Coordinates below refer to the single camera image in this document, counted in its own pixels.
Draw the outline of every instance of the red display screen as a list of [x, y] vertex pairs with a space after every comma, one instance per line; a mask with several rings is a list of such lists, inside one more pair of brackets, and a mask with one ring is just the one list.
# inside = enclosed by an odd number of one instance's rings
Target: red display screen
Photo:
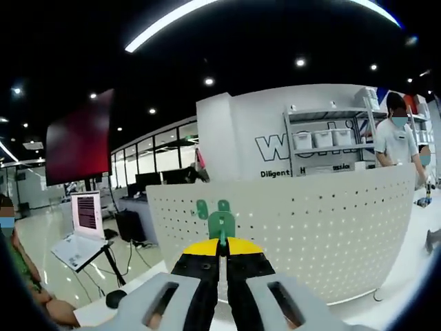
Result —
[[110, 171], [109, 126], [113, 90], [52, 123], [46, 134], [47, 186]]

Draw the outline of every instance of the curved white partition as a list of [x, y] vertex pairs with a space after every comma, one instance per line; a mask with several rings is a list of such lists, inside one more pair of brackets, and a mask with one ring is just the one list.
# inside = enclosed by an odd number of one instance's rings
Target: curved white partition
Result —
[[[147, 187], [154, 227], [171, 270], [189, 244], [208, 238], [196, 201], [221, 199], [236, 237], [265, 251], [277, 272], [306, 283], [328, 304], [354, 299], [386, 279], [409, 224], [413, 164], [289, 179]], [[219, 299], [227, 300], [225, 261]]]

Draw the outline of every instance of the white shirt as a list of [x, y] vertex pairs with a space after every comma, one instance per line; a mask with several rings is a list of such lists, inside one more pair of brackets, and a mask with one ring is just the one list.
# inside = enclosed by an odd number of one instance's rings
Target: white shirt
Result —
[[410, 163], [412, 156], [418, 154], [411, 128], [407, 124], [399, 128], [390, 119], [377, 126], [375, 151], [385, 154], [393, 164]]

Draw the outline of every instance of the green clip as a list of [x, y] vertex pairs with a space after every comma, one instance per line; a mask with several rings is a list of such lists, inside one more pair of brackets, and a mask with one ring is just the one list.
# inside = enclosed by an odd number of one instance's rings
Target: green clip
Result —
[[196, 208], [199, 218], [208, 220], [210, 239], [220, 239], [220, 244], [225, 247], [227, 245], [226, 238], [236, 236], [236, 220], [231, 213], [227, 200], [220, 200], [218, 202], [218, 210], [211, 214], [208, 211], [205, 200], [198, 200], [196, 202]]

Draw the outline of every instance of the laptop screen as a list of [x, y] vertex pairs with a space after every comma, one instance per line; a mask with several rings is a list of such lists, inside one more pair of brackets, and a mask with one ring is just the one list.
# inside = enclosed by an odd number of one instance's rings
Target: laptop screen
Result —
[[72, 194], [74, 231], [104, 239], [99, 191]]

